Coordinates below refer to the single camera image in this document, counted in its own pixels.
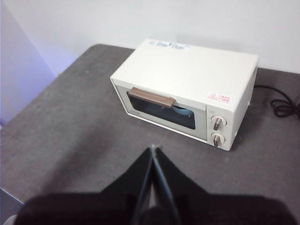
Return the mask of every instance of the toaster oven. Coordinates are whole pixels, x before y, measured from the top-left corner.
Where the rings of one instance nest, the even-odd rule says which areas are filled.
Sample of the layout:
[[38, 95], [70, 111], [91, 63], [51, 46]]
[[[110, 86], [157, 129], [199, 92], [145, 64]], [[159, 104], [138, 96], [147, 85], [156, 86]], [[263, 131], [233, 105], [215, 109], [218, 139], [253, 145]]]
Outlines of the toaster oven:
[[258, 56], [146, 39], [110, 77], [125, 112], [230, 150]]

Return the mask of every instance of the black cable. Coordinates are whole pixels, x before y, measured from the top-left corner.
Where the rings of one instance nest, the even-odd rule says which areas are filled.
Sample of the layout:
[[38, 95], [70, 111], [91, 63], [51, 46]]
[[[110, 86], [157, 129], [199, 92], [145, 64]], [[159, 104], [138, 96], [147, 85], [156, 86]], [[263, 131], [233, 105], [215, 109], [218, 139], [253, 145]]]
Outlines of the black cable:
[[270, 106], [274, 109], [274, 113], [277, 117], [282, 118], [282, 117], [288, 117], [293, 114], [296, 114], [300, 119], [300, 103], [296, 105], [284, 92], [276, 88], [266, 86], [266, 85], [254, 85], [254, 87], [266, 88], [266, 89], [277, 91], [287, 99], [287, 101], [281, 99], [274, 99], [270, 101]]

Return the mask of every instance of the oven door handle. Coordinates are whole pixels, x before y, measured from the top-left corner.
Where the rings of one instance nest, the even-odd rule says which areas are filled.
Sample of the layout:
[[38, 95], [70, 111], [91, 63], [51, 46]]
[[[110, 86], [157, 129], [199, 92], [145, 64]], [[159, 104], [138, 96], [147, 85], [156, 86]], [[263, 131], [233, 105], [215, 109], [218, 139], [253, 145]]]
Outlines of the oven door handle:
[[164, 97], [161, 95], [153, 94], [144, 90], [140, 90], [137, 88], [132, 88], [128, 95], [134, 98], [138, 98], [144, 100], [146, 102], [151, 102], [157, 105], [161, 105], [166, 108], [172, 108], [173, 104], [175, 103], [175, 99], [172, 97]]

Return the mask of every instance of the red warning sticker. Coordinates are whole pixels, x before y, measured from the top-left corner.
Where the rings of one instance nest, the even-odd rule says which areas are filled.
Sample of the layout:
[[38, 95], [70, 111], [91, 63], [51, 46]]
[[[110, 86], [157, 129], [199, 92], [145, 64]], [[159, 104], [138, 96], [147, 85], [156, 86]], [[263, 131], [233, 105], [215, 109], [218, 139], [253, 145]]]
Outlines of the red warning sticker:
[[230, 103], [230, 97], [226, 95], [220, 95], [217, 93], [211, 93], [207, 96], [207, 98], [218, 102]]

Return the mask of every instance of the table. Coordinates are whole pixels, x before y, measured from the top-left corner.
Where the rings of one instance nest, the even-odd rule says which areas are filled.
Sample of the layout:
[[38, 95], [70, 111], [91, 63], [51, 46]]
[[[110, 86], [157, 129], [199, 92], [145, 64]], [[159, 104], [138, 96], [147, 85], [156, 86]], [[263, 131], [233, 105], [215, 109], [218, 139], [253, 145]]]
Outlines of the table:
[[[21, 202], [50, 192], [99, 192], [151, 144], [210, 193], [264, 195], [300, 221], [300, 121], [277, 118], [255, 89], [230, 152], [125, 114], [109, 80], [132, 49], [95, 45], [1, 131], [1, 188]], [[256, 84], [293, 100], [300, 75], [258, 69]]]

